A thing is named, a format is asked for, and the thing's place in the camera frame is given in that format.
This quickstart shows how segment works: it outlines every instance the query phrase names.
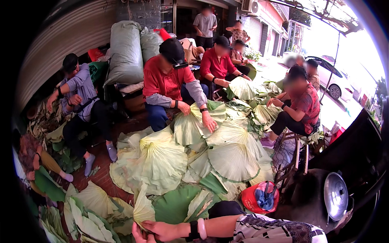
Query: black shorts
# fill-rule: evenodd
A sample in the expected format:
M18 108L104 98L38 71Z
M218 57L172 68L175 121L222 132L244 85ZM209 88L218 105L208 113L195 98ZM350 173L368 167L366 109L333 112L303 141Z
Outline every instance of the black shorts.
M196 45L201 46L204 49L212 48L213 43L214 43L213 37L206 38L206 37L196 36Z

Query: red tiled floor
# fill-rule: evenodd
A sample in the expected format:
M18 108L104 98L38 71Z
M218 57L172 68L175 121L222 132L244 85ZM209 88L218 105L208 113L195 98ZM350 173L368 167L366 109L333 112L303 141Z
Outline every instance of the red tiled floor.
M140 131L149 126L149 123L146 120L146 112L140 113L140 114L135 114L131 119L127 120L127 122L122 122L122 123L117 123L114 124L113 128L111 129L111 135L113 138L113 143L116 144L117 142L117 137L119 136L120 133L130 133L133 131ZM97 137L95 138L96 141L102 141L102 137ZM95 147L88 147L87 148L88 152L94 154L96 156L96 159L93 163L92 169L96 168L96 166L99 166L100 169L97 171L95 175L92 175L90 177L85 177L84 176L84 169L85 166L82 166L80 169L77 171L73 172L72 175L74 177L74 180L72 184L74 187L81 191L85 189L88 185L88 181L92 181L95 183L97 186L101 187L109 196L111 197L117 197L121 198L125 202L129 202L130 200L133 199L133 194L130 194L121 188L118 188L113 182L112 179L109 175L109 166L111 164L111 159L109 158L107 148L105 146L105 143L101 143ZM59 184L66 190L69 186L69 182L65 180L61 180ZM58 208L62 212L63 210L63 203L59 202L58 203ZM72 240L72 237L70 236L65 218L62 216L61 217L61 223L63 226L63 229L67 236L70 239L70 242L74 242Z

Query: yellow pants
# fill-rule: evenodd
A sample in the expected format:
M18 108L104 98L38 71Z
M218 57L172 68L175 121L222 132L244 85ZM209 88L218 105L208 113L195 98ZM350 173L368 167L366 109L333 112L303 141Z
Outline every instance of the yellow pants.
M40 154L40 160L42 162L43 167L47 171L51 170L57 174L60 174L60 172L62 170L61 167L57 164L57 162L46 151L42 150L42 152ZM39 195L41 195L43 197L46 196L46 194L44 192L39 190L39 188L37 187L37 185L35 184L35 182L33 180L30 181L30 186Z

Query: metal shutter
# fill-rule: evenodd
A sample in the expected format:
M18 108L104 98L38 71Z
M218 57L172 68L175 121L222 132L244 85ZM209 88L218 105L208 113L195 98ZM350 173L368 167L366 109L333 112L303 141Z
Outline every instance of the metal shutter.
M259 51L261 46L261 38L262 38L262 24L259 20L254 17L250 18L250 23L247 28L247 34L251 37L249 43L250 47L256 51Z
M271 56L273 54L274 42L275 42L275 31L272 30L272 35L270 37L269 49L268 49L269 56Z
M97 0L67 13L32 42L20 70L16 108L22 111L33 94L62 66L69 53L82 55L110 42L116 0Z

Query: metal pot lid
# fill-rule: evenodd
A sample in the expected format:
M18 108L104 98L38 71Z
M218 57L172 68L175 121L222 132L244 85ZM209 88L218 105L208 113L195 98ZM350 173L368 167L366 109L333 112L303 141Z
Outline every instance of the metal pot lid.
M332 220L339 221L345 215L348 201L346 183L338 173L331 172L324 182L324 202Z

